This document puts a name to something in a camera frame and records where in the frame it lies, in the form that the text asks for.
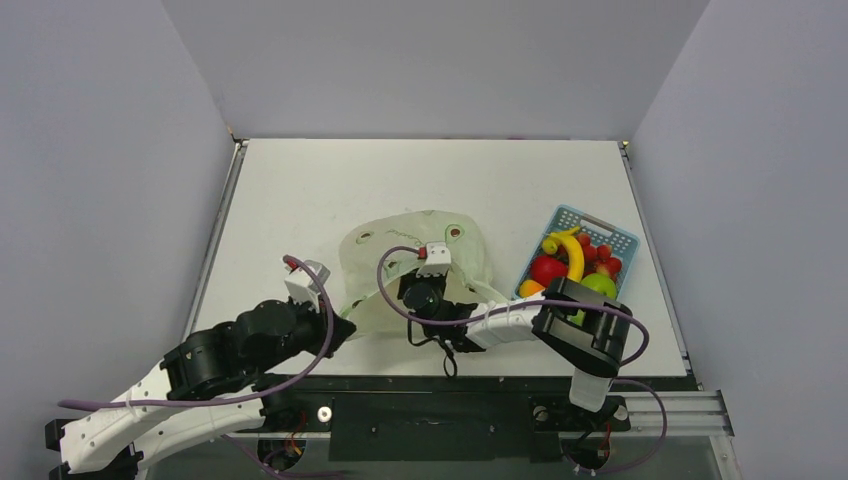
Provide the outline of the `red fake apple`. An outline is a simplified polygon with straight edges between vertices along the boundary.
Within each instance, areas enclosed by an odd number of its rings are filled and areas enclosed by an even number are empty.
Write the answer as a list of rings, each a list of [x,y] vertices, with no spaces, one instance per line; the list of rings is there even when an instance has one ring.
[[[568,266],[556,257],[548,255],[537,256],[530,264],[530,279],[547,288],[550,283],[569,273]]]

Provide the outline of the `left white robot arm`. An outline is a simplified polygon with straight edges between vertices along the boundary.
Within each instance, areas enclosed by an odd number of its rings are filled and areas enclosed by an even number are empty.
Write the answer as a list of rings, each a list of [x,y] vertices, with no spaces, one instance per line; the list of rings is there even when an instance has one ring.
[[[285,430],[304,419],[270,374],[307,352],[329,358],[355,324],[322,301],[266,300],[235,320],[190,334],[112,408],[78,403],[85,416],[45,427],[59,453],[52,479],[133,479],[181,450],[240,430]]]

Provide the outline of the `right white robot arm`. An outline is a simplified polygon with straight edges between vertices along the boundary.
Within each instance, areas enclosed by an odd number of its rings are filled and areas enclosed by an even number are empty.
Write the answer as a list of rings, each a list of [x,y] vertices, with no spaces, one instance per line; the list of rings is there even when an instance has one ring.
[[[446,276],[424,277],[416,271],[402,276],[396,310],[449,352],[543,342],[574,367],[563,403],[566,418],[578,427],[603,415],[612,380],[638,356],[625,356],[632,310],[566,277],[527,298],[500,304],[452,302],[445,298],[446,284]]]

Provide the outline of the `pale green plastic bag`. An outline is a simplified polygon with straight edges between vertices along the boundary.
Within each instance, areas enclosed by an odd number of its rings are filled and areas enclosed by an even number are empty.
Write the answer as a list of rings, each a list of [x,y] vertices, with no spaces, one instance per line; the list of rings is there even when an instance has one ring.
[[[362,224],[339,246],[346,304],[341,316],[357,327],[355,339],[377,335],[399,337],[406,320],[382,298],[376,283],[377,262],[395,246],[418,249],[443,242],[451,253],[448,298],[453,302],[496,302],[507,298],[493,286],[494,272],[483,233],[468,215],[423,210]]]

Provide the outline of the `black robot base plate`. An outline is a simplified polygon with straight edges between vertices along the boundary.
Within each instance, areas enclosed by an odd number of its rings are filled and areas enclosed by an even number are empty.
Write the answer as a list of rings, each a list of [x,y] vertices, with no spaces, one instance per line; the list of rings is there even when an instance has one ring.
[[[569,401],[566,377],[310,376],[260,402],[254,432],[325,434],[332,461],[554,462],[570,444],[608,445],[631,428],[610,395],[597,413]]]

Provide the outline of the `yellow fake banana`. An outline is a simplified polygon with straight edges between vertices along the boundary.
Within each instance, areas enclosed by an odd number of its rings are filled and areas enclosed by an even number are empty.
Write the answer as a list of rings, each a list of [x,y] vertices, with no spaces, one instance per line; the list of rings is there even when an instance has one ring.
[[[549,239],[558,247],[563,247],[569,260],[568,278],[579,283],[585,273],[586,260],[583,248],[576,238],[577,228],[567,231],[551,233]]]

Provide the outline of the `green fake apple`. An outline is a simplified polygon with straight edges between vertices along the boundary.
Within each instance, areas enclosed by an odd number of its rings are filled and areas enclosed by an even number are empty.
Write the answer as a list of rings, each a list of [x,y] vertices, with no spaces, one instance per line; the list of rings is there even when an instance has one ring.
[[[616,282],[607,275],[601,273],[588,274],[581,280],[581,284],[610,299],[615,300],[618,297]]]

